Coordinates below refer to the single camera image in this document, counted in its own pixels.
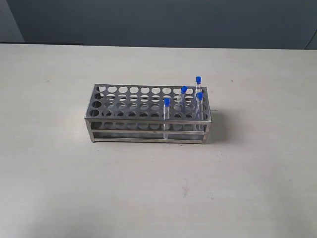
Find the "stainless steel test tube rack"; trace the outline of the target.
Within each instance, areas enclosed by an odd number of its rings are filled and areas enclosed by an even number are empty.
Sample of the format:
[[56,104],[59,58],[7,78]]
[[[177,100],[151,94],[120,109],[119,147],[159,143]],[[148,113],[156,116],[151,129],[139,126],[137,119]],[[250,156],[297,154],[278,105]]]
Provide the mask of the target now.
[[[180,86],[95,84],[84,117],[92,142],[205,144],[211,128],[208,91],[202,87],[204,119],[196,119],[195,87],[188,86],[184,108],[175,109]],[[170,119],[163,120],[170,98]],[[163,124],[170,125],[163,139]]]

